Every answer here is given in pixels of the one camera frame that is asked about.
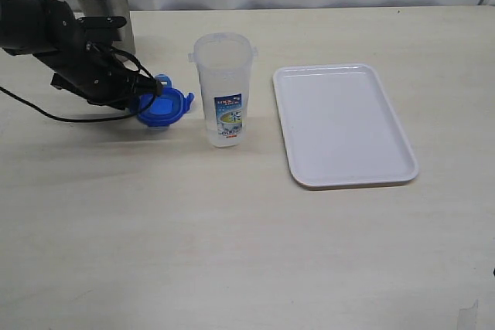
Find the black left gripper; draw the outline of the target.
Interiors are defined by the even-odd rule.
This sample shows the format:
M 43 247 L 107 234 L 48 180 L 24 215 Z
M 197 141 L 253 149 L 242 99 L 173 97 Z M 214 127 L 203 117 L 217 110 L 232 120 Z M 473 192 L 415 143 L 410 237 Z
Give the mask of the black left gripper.
M 137 59 L 112 46 L 122 41 L 120 29 L 127 20 L 122 16 L 91 16 L 79 19 L 67 16 L 46 23 L 46 37 L 53 52 L 38 53 L 36 58 L 54 71 L 51 85 L 68 90 L 89 104 L 117 110 L 131 107 L 144 94 L 162 94 L 162 84 L 130 70 L 118 57 Z

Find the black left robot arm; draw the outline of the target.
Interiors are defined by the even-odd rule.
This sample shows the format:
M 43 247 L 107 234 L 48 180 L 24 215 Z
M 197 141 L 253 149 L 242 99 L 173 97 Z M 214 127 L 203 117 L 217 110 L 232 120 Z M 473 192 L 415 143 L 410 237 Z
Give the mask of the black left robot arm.
M 162 93 L 162 84 L 132 54 L 113 45 L 127 23 L 119 15 L 76 18 L 59 0 L 1 0 L 1 48 L 49 67 L 58 90 L 125 110 L 142 95 Z

